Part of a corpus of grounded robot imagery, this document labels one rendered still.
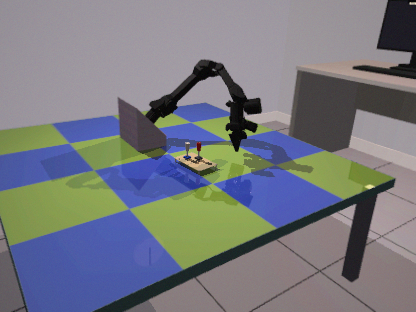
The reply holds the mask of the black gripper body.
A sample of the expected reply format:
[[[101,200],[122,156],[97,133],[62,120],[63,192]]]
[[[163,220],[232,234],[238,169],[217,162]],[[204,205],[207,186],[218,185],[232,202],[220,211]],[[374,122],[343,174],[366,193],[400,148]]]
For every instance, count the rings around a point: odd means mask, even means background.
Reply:
[[[226,124],[226,131],[231,130],[233,133],[243,133],[243,136],[247,139],[247,134],[244,132],[244,128],[242,128],[241,123],[242,119],[244,118],[243,114],[231,114],[229,119],[230,123]]]

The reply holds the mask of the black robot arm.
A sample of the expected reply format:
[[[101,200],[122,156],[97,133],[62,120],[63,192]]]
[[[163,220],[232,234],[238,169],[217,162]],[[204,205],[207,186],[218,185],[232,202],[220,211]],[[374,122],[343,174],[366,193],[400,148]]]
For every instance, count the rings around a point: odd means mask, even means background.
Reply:
[[[216,71],[213,71],[212,69]],[[261,114],[262,108],[260,98],[247,99],[242,88],[232,80],[223,64],[210,60],[200,60],[194,67],[193,73],[171,94],[165,95],[159,100],[150,102],[149,106],[151,109],[145,116],[154,124],[159,117],[164,118],[167,115],[170,115],[178,108],[176,106],[177,102],[199,81],[205,80],[208,77],[216,76],[221,76],[224,83],[228,87],[231,98],[234,101],[231,102],[229,100],[225,104],[227,107],[230,107],[230,115],[244,115],[244,112],[247,113],[247,115]],[[258,127],[256,123],[245,120],[245,117],[242,119],[241,126],[244,128],[244,131],[246,129],[252,131],[253,133],[256,132]]]

